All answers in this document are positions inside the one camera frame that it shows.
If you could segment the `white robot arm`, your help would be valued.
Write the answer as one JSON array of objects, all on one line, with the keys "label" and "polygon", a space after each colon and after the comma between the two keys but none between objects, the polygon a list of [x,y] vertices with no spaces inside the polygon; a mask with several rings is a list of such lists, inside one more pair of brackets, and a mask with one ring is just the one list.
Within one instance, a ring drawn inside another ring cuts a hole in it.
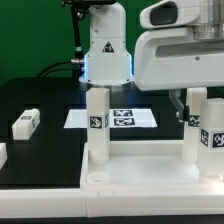
[{"label": "white robot arm", "polygon": [[95,3],[90,14],[82,82],[167,90],[181,121],[191,110],[180,101],[182,89],[224,86],[224,0],[160,0],[146,7],[140,13],[145,32],[133,54],[126,50],[120,4]]}]

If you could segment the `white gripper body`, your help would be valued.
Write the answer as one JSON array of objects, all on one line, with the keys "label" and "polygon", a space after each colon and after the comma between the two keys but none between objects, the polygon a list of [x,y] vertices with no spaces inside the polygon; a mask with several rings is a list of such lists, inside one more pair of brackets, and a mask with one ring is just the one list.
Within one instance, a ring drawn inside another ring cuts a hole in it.
[{"label": "white gripper body", "polygon": [[146,31],[135,46],[134,82],[141,91],[224,86],[224,40],[196,41],[187,27]]}]

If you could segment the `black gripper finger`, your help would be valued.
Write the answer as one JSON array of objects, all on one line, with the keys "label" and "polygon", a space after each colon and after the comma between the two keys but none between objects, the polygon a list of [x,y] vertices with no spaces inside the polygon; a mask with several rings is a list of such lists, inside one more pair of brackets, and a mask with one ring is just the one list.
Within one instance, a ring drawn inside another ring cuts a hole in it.
[{"label": "black gripper finger", "polygon": [[182,103],[180,97],[180,89],[172,89],[169,91],[169,99],[177,110],[176,117],[179,119],[180,122],[184,122],[189,120],[190,108]]}]

